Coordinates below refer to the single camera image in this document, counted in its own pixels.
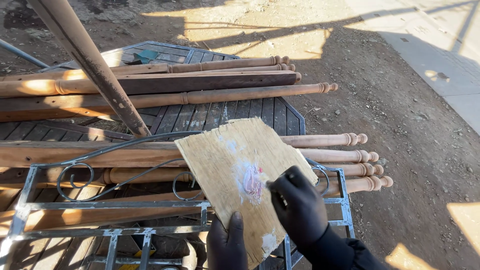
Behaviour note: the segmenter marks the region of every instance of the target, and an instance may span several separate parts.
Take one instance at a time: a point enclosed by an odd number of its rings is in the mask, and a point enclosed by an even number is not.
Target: gloved hand
[[[309,247],[322,237],[328,227],[324,200],[297,166],[267,186],[280,223],[298,247]]]
[[[228,233],[214,216],[207,235],[207,260],[209,270],[248,270],[240,212],[233,213],[230,218]]]

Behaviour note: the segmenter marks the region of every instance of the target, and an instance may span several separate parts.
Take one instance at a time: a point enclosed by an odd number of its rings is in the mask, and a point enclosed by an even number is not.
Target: black sleeve
[[[330,225],[323,236],[309,247],[299,251],[312,264],[312,269],[322,270],[387,270],[362,241],[340,238]]]

